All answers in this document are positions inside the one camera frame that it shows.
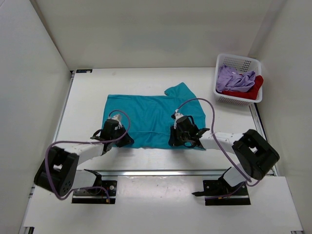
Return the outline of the teal t shirt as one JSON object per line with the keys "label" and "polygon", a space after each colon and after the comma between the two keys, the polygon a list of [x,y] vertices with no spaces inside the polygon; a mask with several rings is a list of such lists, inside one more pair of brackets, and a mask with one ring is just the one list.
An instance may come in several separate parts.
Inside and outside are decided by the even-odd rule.
{"label": "teal t shirt", "polygon": [[108,95],[105,103],[104,123],[113,110],[125,112],[131,121],[128,132],[134,143],[131,148],[172,149],[168,141],[170,126],[174,124],[171,115],[185,101],[195,94],[185,83],[170,87],[163,96]]}

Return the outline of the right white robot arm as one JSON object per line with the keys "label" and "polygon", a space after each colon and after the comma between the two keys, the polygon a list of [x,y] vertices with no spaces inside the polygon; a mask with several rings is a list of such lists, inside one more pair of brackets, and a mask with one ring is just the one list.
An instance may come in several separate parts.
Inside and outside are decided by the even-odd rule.
{"label": "right white robot arm", "polygon": [[171,147],[214,149],[236,155],[239,163],[228,169],[219,182],[219,190],[225,195],[232,194],[242,182],[262,180],[280,160],[278,152],[256,130],[242,134],[215,133],[211,128],[199,129],[192,116],[176,113],[172,119],[168,142]]}

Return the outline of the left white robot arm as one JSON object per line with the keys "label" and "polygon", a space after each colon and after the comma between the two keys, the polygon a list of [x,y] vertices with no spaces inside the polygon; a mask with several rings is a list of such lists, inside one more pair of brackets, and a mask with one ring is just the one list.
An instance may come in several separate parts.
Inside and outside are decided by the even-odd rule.
{"label": "left white robot arm", "polygon": [[34,184],[53,192],[59,200],[65,200],[70,193],[79,190],[97,195],[101,191],[109,198],[102,186],[101,175],[85,169],[78,171],[78,165],[109,152],[114,146],[132,145],[134,140],[128,134],[129,128],[121,123],[121,115],[108,117],[102,127],[92,136],[91,141],[57,141],[46,150],[44,160],[35,177]]}

